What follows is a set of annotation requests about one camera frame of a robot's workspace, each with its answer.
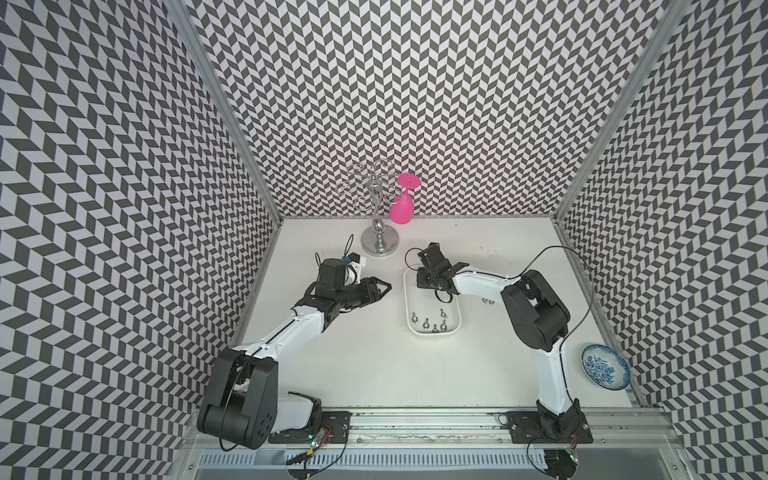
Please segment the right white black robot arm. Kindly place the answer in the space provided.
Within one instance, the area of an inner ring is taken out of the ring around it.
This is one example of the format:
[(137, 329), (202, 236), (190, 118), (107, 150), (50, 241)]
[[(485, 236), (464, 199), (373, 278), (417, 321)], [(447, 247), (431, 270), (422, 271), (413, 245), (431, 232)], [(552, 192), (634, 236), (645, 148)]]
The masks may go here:
[(466, 262), (453, 264), (437, 242), (421, 249), (418, 258), (419, 288), (503, 304), (514, 333), (533, 352), (541, 426), (572, 429), (581, 411), (568, 386), (562, 355), (571, 314), (543, 274), (527, 268), (510, 276), (482, 271)]

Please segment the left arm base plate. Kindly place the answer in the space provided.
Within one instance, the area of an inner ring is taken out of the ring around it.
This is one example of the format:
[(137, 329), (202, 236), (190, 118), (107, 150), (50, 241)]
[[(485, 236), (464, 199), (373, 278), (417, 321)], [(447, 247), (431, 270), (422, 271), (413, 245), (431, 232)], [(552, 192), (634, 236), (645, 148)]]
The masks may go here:
[(345, 444), (349, 436), (351, 412), (344, 410), (323, 410), (319, 417), (310, 421), (303, 429), (291, 429), (273, 433), (269, 436), (270, 444), (306, 445), (320, 438), (323, 432), (330, 432), (329, 443)]

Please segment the pink plastic wine glass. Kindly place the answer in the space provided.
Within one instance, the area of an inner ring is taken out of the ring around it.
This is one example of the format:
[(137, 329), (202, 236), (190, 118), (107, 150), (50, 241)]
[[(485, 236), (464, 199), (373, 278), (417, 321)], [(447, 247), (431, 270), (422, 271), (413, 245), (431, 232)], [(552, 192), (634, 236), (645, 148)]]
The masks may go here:
[(412, 191), (421, 186), (421, 180), (412, 173), (402, 173), (397, 178), (397, 185), (402, 191), (395, 197), (391, 204), (389, 218), (392, 222), (405, 225), (414, 215), (414, 200)]

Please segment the blue patterned bowl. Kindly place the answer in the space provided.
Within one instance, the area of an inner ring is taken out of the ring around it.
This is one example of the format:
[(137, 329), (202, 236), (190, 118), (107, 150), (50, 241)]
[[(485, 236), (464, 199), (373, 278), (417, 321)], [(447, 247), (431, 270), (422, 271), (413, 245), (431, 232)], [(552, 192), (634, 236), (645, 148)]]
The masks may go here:
[(582, 352), (582, 368), (587, 377), (601, 388), (619, 391), (630, 385), (629, 365), (615, 350), (605, 345), (587, 346)]

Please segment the chrome glass holder stand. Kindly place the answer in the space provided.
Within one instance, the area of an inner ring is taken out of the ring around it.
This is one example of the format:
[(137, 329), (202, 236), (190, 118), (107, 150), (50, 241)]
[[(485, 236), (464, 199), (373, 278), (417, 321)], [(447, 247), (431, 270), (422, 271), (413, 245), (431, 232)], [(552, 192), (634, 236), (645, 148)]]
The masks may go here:
[(361, 246), (364, 252), (372, 257), (384, 258), (393, 254), (399, 246), (399, 235), (394, 227), (386, 225), (381, 214), (383, 205), (383, 182), (381, 163), (374, 162), (368, 168), (369, 174), (365, 182), (371, 200), (371, 224), (361, 236)]

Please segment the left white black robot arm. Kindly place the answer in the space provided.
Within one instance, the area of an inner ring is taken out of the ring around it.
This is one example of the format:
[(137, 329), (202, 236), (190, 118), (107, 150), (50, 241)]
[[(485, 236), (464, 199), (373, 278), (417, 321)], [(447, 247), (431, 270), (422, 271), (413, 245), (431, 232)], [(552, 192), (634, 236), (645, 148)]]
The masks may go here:
[(287, 434), (316, 438), (322, 401), (280, 393), (279, 365), (324, 333), (341, 314), (383, 299), (392, 285), (362, 275), (363, 261), (330, 258), (286, 319), (255, 343), (224, 349), (215, 360), (196, 421), (197, 430), (234, 446), (260, 448)]

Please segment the white rectangular storage tray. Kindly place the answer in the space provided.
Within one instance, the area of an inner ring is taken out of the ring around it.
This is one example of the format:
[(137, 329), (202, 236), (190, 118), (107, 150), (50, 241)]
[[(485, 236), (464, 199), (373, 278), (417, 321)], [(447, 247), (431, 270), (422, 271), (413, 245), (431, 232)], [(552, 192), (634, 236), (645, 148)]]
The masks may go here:
[[(420, 289), (416, 285), (416, 272), (407, 269), (403, 273), (403, 291), (405, 298), (406, 322), (410, 331), (417, 337), (441, 338), (455, 334), (462, 326), (463, 318), (456, 298), (451, 298), (446, 303), (438, 299), (436, 291)], [(440, 309), (443, 309), (447, 318), (441, 318)], [(410, 321), (412, 312), (418, 316), (418, 322)], [(428, 319), (430, 329), (422, 328), (423, 322)], [(440, 325), (445, 322), (447, 331), (441, 332)]]

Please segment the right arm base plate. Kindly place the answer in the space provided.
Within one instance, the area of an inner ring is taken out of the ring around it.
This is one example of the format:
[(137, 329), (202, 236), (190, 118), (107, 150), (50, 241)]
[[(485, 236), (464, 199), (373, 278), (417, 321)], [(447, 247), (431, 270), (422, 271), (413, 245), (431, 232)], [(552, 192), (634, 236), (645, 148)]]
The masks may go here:
[(588, 445), (594, 442), (586, 416), (576, 409), (561, 415), (533, 410), (508, 411), (501, 415), (514, 444), (529, 442)]

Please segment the aluminium front rail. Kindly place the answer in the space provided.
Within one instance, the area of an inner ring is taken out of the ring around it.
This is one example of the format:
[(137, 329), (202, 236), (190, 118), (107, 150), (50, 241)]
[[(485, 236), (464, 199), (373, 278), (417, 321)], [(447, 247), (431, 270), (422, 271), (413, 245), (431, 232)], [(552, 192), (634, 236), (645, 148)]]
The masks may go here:
[[(350, 447), (517, 447), (544, 443), (535, 412), (502, 408), (351, 408)], [(683, 446), (668, 416), (658, 408), (581, 409), (584, 426), (563, 443), (579, 448), (654, 449)]]

